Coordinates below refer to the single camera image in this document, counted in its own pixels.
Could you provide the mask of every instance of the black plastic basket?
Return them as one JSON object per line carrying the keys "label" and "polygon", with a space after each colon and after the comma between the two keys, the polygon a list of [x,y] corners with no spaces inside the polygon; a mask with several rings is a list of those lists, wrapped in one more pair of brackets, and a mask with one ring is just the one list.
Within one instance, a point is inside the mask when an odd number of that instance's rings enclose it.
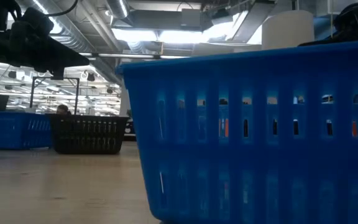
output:
{"label": "black plastic basket", "polygon": [[60,154],[117,154],[128,118],[50,114],[52,139]]}

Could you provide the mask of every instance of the orange object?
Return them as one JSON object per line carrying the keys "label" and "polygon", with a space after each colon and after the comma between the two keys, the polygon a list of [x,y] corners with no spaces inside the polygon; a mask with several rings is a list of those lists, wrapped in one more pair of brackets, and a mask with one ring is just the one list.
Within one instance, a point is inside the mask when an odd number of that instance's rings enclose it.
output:
{"label": "orange object", "polygon": [[353,137],[357,137],[357,125],[356,125],[356,121],[353,121],[353,124],[352,124],[352,135],[353,135]]}
{"label": "orange object", "polygon": [[224,127],[224,135],[225,137],[229,137],[229,119],[226,119],[226,124]]}

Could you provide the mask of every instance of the floor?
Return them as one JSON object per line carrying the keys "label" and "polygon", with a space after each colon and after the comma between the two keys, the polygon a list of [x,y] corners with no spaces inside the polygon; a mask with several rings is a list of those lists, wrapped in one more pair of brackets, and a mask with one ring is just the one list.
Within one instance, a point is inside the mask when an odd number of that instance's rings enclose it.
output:
{"label": "floor", "polygon": [[0,223],[154,224],[136,143],[119,156],[0,151]]}

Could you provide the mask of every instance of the person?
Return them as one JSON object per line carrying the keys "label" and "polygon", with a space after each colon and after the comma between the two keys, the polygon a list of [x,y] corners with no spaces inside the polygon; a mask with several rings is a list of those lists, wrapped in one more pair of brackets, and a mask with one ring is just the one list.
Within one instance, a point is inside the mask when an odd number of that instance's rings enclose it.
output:
{"label": "person", "polygon": [[59,105],[57,107],[56,114],[70,115],[71,112],[68,110],[68,107],[66,105]]}

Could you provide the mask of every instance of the blue bin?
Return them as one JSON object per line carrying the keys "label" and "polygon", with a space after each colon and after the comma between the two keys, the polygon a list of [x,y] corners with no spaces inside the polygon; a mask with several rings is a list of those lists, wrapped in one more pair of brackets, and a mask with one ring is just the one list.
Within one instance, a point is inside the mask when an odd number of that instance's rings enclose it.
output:
{"label": "blue bin", "polygon": [[358,42],[118,72],[159,220],[358,223]]}
{"label": "blue bin", "polygon": [[32,113],[0,112],[0,149],[52,145],[49,119]]}

